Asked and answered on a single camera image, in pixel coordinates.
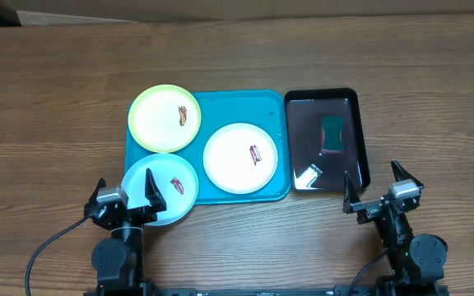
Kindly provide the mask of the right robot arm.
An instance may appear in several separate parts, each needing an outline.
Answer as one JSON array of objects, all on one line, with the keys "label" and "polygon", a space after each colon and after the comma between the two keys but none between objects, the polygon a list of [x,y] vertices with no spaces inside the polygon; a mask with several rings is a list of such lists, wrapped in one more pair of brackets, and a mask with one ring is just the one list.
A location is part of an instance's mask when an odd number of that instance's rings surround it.
[{"label": "right robot arm", "polygon": [[[424,184],[391,161],[395,182],[377,201],[362,203],[351,176],[344,173],[343,212],[356,214],[358,224],[373,222],[379,232],[383,251],[367,263],[348,288],[349,295],[447,295],[448,288],[438,285],[444,278],[448,244],[433,234],[415,235],[407,212],[420,205]],[[391,275],[382,275],[375,284],[359,285],[361,276],[386,257]]]}]

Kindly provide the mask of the green scrubbing sponge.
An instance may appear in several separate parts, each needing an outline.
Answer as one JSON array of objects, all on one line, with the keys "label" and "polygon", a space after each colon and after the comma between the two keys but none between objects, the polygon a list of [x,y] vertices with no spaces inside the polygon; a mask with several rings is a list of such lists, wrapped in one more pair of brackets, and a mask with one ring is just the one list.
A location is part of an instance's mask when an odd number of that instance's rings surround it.
[{"label": "green scrubbing sponge", "polygon": [[342,154],[344,151],[344,145],[342,143],[342,129],[344,120],[342,117],[327,116],[321,118],[322,128],[322,154],[339,153]]}]

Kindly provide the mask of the white plate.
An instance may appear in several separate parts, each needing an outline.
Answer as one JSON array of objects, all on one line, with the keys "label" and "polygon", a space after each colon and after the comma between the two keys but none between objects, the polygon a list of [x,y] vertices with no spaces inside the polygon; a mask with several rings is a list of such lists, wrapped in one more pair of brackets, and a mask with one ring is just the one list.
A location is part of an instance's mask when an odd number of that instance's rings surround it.
[{"label": "white plate", "polygon": [[210,181],[225,192],[244,195],[265,187],[277,171],[273,139],[250,123],[232,123],[217,130],[203,151]]}]

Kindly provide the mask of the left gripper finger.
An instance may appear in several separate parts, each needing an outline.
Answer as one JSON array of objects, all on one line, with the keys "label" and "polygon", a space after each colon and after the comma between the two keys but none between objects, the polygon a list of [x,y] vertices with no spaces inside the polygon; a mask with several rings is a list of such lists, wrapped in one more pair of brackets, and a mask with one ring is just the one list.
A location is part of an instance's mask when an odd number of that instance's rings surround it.
[{"label": "left gripper finger", "polygon": [[146,169],[145,198],[153,208],[166,208],[166,202],[150,169]]},{"label": "left gripper finger", "polygon": [[100,178],[96,187],[95,187],[95,190],[93,191],[93,193],[91,194],[89,200],[88,200],[88,204],[90,205],[94,205],[97,203],[97,196],[98,196],[98,193],[100,191],[101,188],[104,188],[106,187],[106,181],[104,178]]}]

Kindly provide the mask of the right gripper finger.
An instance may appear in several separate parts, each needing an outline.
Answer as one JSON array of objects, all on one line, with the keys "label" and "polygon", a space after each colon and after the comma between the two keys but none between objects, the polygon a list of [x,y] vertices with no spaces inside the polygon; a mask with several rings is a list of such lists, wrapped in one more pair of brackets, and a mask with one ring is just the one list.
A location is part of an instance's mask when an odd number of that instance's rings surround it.
[{"label": "right gripper finger", "polygon": [[406,180],[411,180],[415,183],[415,185],[419,188],[419,189],[423,189],[424,188],[424,184],[422,182],[420,182],[417,178],[415,178],[414,176],[412,176],[409,172],[407,172],[398,162],[396,159],[393,159],[391,161],[391,166],[392,166],[392,170],[393,170],[393,175],[394,175],[394,178],[397,182],[401,182],[401,181],[406,181]]},{"label": "right gripper finger", "polygon": [[358,206],[360,204],[360,198],[353,182],[351,181],[351,176],[347,171],[344,172],[344,187],[345,193],[343,197],[343,207],[353,208],[354,206]]}]

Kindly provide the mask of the yellow-green plate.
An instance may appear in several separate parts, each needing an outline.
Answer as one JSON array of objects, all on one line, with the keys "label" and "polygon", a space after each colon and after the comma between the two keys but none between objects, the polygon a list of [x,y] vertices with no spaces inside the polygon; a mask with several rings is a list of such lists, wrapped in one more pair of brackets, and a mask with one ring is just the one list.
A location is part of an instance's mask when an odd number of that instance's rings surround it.
[{"label": "yellow-green plate", "polygon": [[175,85],[144,90],[128,111],[128,127],[135,142],[155,153],[183,149],[198,134],[202,113],[189,91]]}]

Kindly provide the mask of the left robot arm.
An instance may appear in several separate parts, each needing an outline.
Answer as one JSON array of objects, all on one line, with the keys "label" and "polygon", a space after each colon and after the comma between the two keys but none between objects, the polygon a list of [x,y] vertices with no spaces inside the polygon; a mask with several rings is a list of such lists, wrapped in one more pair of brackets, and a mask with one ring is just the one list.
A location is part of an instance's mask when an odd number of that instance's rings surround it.
[{"label": "left robot arm", "polygon": [[144,276],[143,226],[156,222],[157,214],[166,209],[165,200],[150,169],[142,182],[146,206],[130,209],[128,195],[121,187],[108,189],[101,179],[84,206],[84,216],[110,237],[98,242],[91,254],[97,272],[94,295],[161,294],[156,284]]}]

